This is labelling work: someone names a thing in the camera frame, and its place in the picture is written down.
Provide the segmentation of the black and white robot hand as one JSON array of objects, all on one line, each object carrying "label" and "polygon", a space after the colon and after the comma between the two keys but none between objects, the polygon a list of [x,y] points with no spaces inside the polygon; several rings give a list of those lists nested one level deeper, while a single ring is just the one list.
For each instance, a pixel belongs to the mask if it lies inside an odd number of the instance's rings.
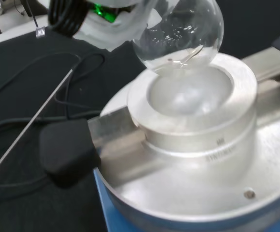
[{"label": "black and white robot hand", "polygon": [[141,37],[155,0],[42,0],[48,27],[65,37],[80,37],[112,51]]}]

